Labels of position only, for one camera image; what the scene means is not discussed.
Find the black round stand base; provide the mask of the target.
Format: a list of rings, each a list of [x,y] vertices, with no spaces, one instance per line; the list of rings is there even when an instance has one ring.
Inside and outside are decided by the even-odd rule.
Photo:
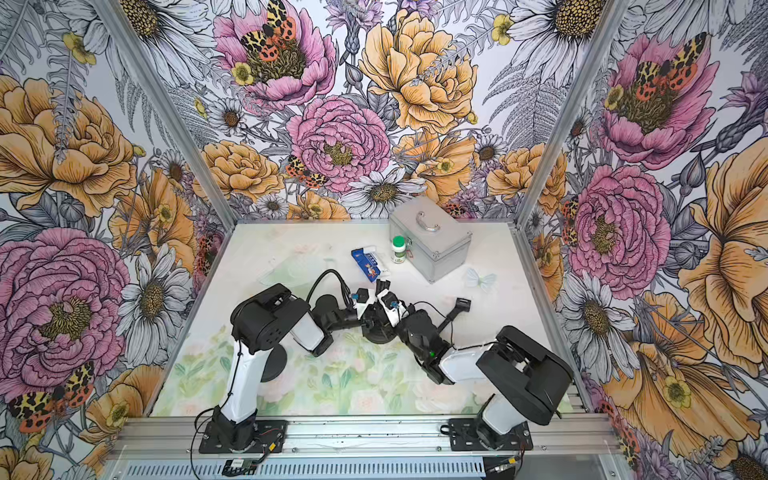
[[[374,344],[387,344],[397,337],[397,333],[388,320],[371,321],[361,327],[365,339]]]

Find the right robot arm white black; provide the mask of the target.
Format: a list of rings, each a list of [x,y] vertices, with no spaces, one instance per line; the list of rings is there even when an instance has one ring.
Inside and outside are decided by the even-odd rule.
[[[444,329],[471,301],[458,298],[436,325],[414,303],[404,304],[378,280],[369,297],[374,319],[387,337],[395,335],[413,354],[427,377],[438,385],[487,381],[495,392],[483,404],[469,438],[486,449],[509,443],[518,426],[548,425],[574,379],[571,367],[555,353],[514,326],[503,327],[490,342],[457,347],[442,337]]]

